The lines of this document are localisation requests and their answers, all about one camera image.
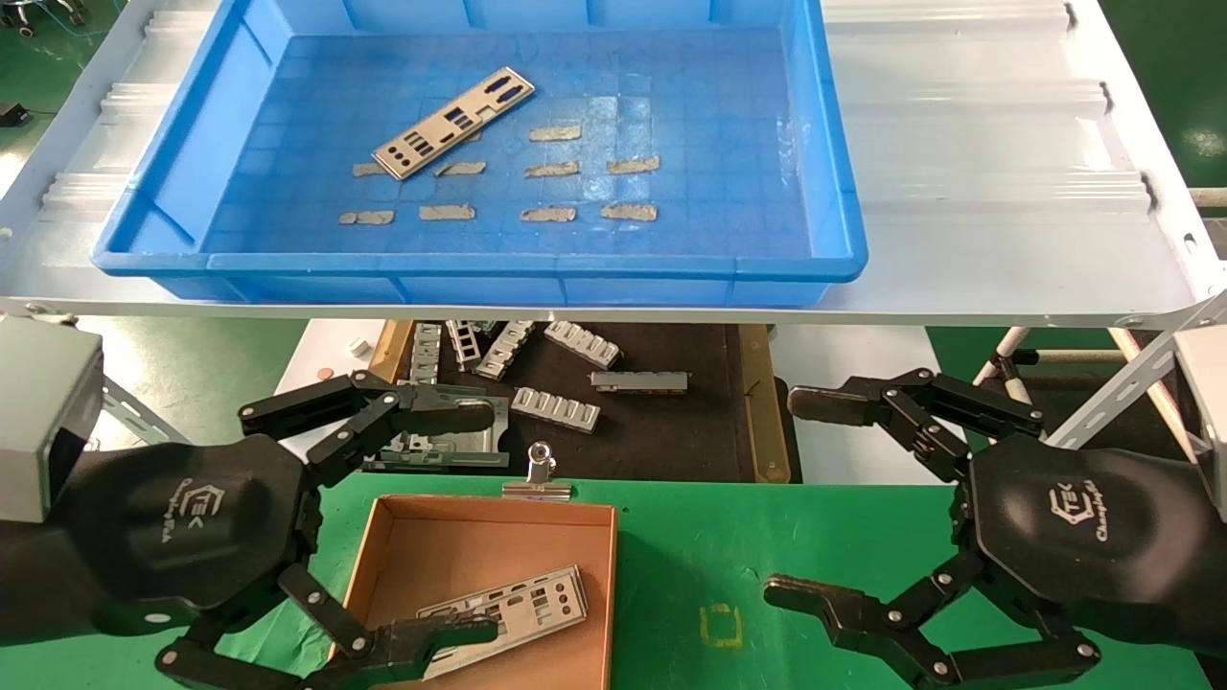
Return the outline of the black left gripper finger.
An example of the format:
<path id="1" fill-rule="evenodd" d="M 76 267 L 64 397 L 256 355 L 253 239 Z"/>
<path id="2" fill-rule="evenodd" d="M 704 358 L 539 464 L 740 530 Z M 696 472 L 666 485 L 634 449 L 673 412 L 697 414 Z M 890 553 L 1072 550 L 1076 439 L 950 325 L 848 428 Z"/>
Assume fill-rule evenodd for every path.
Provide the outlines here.
<path id="1" fill-rule="evenodd" d="M 188 632 L 160 652 L 156 669 L 188 689 L 372 689 L 425 676 L 443 648 L 483 645 L 497 637 L 497 624 L 479 614 L 444 614 L 396 620 L 374 630 L 333 598 L 302 564 L 282 568 L 277 584 L 328 634 L 337 649 L 309 676 L 218 654 L 225 627 L 200 616 Z"/>
<path id="2" fill-rule="evenodd" d="M 238 417 L 245 436 L 277 441 L 336 425 L 306 453 L 315 484 L 333 487 L 399 435 L 482 431 L 494 424 L 494 410 L 482 403 L 448 401 L 434 387 L 394 386 L 358 370 L 252 401 Z"/>

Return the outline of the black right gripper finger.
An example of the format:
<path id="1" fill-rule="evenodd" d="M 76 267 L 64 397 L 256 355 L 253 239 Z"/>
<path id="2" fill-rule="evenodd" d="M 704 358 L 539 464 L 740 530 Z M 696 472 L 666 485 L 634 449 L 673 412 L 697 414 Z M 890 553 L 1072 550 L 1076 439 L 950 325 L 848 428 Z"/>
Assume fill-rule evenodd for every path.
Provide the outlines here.
<path id="1" fill-rule="evenodd" d="M 793 387 L 788 410 L 806 421 L 883 428 L 944 483 L 962 481 L 971 462 L 969 446 L 946 421 L 994 440 L 1043 433 L 1043 413 L 1029 403 L 930 370 L 893 379 L 850 377 L 838 388 Z"/>
<path id="2" fill-rule="evenodd" d="M 1099 646 L 1056 614 L 1025 611 L 1034 641 L 945 652 L 923 626 L 984 582 L 987 560 L 960 551 L 882 602 L 847 586 L 773 575 L 764 584 L 771 607 L 801 611 L 823 625 L 831 643 L 875 656 L 912 689 L 1034 689 L 1069 684 L 1099 664 Z"/>

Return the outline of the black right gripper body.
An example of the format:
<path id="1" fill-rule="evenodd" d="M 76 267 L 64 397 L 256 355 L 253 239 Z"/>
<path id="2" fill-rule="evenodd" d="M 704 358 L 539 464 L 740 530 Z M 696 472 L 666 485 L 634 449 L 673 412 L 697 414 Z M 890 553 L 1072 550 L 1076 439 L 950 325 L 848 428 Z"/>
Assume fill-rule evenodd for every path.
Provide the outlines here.
<path id="1" fill-rule="evenodd" d="M 1196 467 L 1136 451 L 1001 441 L 963 480 L 978 591 L 1110 638 L 1215 638 L 1215 505 Z"/>

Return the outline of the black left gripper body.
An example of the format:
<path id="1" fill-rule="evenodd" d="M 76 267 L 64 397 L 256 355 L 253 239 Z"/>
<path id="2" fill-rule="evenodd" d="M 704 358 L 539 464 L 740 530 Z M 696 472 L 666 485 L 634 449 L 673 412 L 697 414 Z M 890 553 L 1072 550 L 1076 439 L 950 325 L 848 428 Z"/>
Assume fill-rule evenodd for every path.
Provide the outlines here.
<path id="1" fill-rule="evenodd" d="M 319 502 L 301 459 L 263 435 L 98 451 L 67 480 L 67 533 L 98 616 L 263 616 L 310 557 Z"/>

